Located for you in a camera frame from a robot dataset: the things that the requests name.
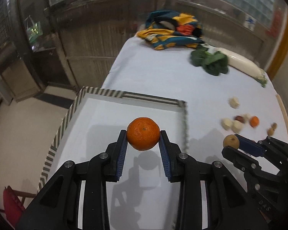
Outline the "brown longan fruit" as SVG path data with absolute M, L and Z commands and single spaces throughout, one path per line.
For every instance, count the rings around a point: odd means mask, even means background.
M 223 147 L 232 147 L 234 149 L 239 149 L 240 141 L 236 135 L 227 135 L 223 140 Z

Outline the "orange mandarin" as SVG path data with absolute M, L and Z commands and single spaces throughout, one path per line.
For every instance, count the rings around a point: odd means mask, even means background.
M 147 117 L 134 119 L 127 127 L 126 137 L 129 144 L 138 151 L 152 149 L 159 141 L 160 128 Z
M 249 119 L 249 124 L 252 128 L 256 128 L 260 123 L 260 120 L 257 116 L 253 116 Z

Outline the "small red jujube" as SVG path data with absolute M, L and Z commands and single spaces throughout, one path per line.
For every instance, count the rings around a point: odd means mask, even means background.
M 243 124 L 245 123 L 244 118 L 243 118 L 242 116 L 240 116 L 240 115 L 236 116 L 236 117 L 234 118 L 234 120 L 239 121 L 239 122 L 241 122 L 241 123 L 243 123 Z

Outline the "small cake piece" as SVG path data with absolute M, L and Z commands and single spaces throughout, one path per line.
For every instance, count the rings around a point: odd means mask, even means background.
M 233 121 L 231 119 L 229 119 L 229 118 L 223 118 L 221 120 L 221 126 L 226 131 L 231 130 L 231 128 L 233 126 Z

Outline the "large longan on cloth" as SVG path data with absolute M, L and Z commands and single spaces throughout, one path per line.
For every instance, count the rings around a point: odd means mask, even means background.
M 267 131 L 267 135 L 268 135 L 268 136 L 273 136 L 273 135 L 274 135 L 274 132 L 275 132 L 275 129 L 274 129 L 274 128 L 269 128 L 268 131 Z

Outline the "middle beige cake piece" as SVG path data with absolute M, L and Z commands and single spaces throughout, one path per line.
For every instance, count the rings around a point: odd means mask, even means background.
M 245 124 L 247 124 L 250 121 L 250 119 L 251 119 L 251 115 L 249 113 L 242 114 L 242 117 L 243 117 L 243 120 L 244 120 Z

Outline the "beige cake piece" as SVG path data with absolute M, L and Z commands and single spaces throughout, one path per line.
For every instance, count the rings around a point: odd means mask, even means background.
M 232 97 L 229 99 L 229 105 L 232 108 L 239 108 L 240 102 L 239 99 L 237 97 Z
M 247 124 L 250 121 L 250 119 L 251 119 L 251 115 L 249 113 L 242 114 L 242 117 L 243 117 L 243 120 L 244 120 L 245 124 Z

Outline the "small longan on cloth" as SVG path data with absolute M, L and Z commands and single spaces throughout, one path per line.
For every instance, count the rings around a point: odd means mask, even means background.
M 274 123 L 271 125 L 271 127 L 272 127 L 273 129 L 276 129 L 276 128 L 277 128 L 277 124 L 274 122 Z

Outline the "far beige cake piece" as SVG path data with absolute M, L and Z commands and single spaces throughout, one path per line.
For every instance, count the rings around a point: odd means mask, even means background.
M 239 99 L 237 97 L 232 97 L 229 99 L 229 105 L 232 108 L 239 108 L 240 102 Z

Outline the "white daikon radish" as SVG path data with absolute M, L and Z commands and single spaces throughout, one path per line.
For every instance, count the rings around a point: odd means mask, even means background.
M 247 74 L 248 76 L 254 78 L 262 87 L 266 87 L 267 78 L 263 69 L 258 67 L 253 61 L 247 59 L 240 54 L 224 48 L 216 48 L 217 51 L 225 54 L 228 57 L 228 64 L 231 67 Z

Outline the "dark green leafy vegetable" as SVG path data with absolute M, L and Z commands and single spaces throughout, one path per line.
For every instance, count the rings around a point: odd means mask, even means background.
M 202 67 L 206 73 L 213 76 L 229 72 L 228 56 L 218 50 L 209 52 L 209 49 L 203 46 L 191 52 L 190 62 L 194 67 Z

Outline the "red stool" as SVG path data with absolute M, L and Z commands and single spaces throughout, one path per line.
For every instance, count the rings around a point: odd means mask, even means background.
M 4 214 L 7 221 L 15 228 L 20 217 L 25 211 L 24 202 L 26 198 L 34 198 L 36 194 L 17 191 L 7 186 L 3 190 Z

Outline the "colourful crumpled cloth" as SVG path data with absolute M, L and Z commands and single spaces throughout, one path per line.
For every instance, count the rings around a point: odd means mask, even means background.
M 155 50 L 171 47 L 197 48 L 203 44 L 202 26 L 191 14 L 173 10 L 156 10 L 149 14 L 145 27 L 136 36 Z

